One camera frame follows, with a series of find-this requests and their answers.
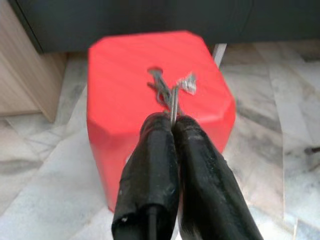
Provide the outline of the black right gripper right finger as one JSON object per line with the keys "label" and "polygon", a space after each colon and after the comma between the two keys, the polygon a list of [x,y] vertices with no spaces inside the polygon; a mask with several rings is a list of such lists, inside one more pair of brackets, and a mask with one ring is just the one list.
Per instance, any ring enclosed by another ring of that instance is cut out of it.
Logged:
{"label": "black right gripper right finger", "polygon": [[184,240],[261,240],[237,180],[195,119],[174,125],[180,163],[179,232]]}

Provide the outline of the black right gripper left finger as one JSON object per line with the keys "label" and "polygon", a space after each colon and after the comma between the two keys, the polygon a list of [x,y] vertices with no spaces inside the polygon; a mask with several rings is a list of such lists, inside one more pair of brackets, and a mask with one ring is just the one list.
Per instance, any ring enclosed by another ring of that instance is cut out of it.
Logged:
{"label": "black right gripper left finger", "polygon": [[115,240],[169,240],[179,206],[179,166],[166,113],[149,115],[124,166],[111,225]]}

